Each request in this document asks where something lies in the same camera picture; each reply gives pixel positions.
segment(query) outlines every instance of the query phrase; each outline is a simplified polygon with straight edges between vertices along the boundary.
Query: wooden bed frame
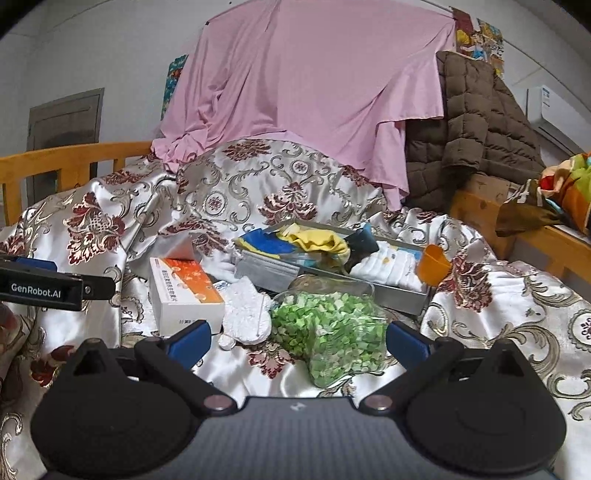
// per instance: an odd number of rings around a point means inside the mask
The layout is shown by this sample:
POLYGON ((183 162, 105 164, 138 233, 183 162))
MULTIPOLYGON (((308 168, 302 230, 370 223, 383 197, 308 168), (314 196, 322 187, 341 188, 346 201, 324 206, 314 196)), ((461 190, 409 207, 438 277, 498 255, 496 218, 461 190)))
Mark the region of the wooden bed frame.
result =
MULTIPOLYGON (((21 180, 38 173, 57 170, 58 192, 70 190, 89 181, 89 165, 113 160, 113 171, 125 167, 125 159, 150 153, 151 142, 97 143, 35 150, 0 158, 0 184, 4 195, 7 225, 15 223, 21 212, 21 180)), ((516 237, 499 238, 495 234, 500 204, 459 191, 450 208, 450 215, 476 228, 489 242, 500 260, 511 255, 516 237)), ((550 259, 546 270, 558 278, 570 270, 591 283, 591 245, 555 227, 523 233, 517 238, 550 259)))
POLYGON ((519 239, 548 256, 547 272, 564 278, 566 271, 570 270, 591 284, 591 245, 553 226, 500 238, 495 233, 500 206, 473 193, 459 191, 449 214, 478 230, 500 260, 509 259, 515 241, 519 239))
POLYGON ((125 159, 150 153, 152 142, 94 143, 34 150, 0 158, 0 184, 7 225, 22 213, 21 180, 31 175, 57 171, 57 191, 65 192, 86 184, 90 164, 113 160, 113 171, 125 167, 125 159))

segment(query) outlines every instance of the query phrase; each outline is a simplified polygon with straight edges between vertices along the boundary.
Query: orange label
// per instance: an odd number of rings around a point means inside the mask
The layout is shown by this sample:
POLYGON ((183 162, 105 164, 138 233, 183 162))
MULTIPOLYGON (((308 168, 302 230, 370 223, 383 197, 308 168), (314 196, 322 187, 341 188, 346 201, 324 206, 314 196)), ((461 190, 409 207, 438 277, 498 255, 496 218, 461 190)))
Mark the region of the orange label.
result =
POLYGON ((202 303, 223 303, 223 299, 213 286, 201 265, 193 260, 172 260, 161 258, 162 262, 191 290, 202 303))

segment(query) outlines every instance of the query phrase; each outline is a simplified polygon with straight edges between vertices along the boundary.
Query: yellow glove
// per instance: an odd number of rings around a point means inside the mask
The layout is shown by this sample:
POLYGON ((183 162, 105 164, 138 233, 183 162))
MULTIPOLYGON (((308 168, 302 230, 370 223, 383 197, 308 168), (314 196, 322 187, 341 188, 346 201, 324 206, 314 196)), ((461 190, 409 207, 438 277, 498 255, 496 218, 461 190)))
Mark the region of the yellow glove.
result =
POLYGON ((292 223, 277 238, 297 245, 304 252, 326 252, 338 255, 339 258, 349 259, 351 250, 345 240, 331 230, 302 230, 297 223, 292 223))

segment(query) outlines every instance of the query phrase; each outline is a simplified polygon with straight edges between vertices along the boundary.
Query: pink cloth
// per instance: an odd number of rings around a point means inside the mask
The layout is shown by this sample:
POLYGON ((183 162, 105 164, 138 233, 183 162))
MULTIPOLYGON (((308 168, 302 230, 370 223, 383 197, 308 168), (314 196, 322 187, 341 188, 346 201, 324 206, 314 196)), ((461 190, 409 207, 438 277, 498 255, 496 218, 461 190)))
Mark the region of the pink cloth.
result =
POLYGON ((435 53, 454 21, 392 0, 251 0, 205 26, 152 149, 170 168, 242 137, 294 134, 408 193, 404 120, 443 116, 435 53))

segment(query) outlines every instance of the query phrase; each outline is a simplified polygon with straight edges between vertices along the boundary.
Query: clear plastic bag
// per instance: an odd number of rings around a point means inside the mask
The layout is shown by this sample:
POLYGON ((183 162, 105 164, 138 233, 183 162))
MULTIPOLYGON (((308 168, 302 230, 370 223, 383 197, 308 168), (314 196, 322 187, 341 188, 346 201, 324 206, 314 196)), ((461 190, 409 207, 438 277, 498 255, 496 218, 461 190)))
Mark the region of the clear plastic bag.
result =
POLYGON ((348 374, 379 370, 386 354, 386 312, 370 295, 342 291, 363 282, 344 283, 350 285, 333 284, 332 292, 326 285, 322 293, 288 290, 275 297, 271 309, 272 338, 307 362, 320 388, 348 374))

